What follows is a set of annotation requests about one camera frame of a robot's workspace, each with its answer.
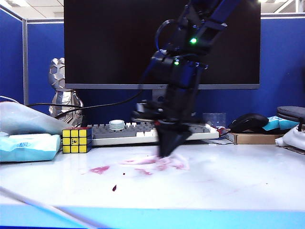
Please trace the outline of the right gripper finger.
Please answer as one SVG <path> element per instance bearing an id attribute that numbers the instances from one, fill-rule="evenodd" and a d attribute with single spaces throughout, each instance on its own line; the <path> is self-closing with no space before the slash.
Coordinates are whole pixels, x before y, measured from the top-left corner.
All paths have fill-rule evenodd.
<path id="1" fill-rule="evenodd" d="M 173 130 L 158 127 L 157 134 L 159 139 L 158 157 L 168 157 L 175 149 L 174 143 L 176 132 Z"/>
<path id="2" fill-rule="evenodd" d="M 173 132 L 168 137 L 167 156 L 169 156 L 179 145 L 183 144 L 191 136 L 191 132 Z"/>

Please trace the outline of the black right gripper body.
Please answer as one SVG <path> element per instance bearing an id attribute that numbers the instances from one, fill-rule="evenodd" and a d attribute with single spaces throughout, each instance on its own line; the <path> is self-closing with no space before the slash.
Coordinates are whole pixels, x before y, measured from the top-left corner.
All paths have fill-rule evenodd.
<path id="1" fill-rule="evenodd" d="M 187 111 L 171 109 L 161 102 L 147 100 L 137 103 L 131 117 L 136 122 L 153 123 L 156 130 L 162 127 L 178 133 L 189 131 L 189 126 L 199 124 L 199 119 Z"/>

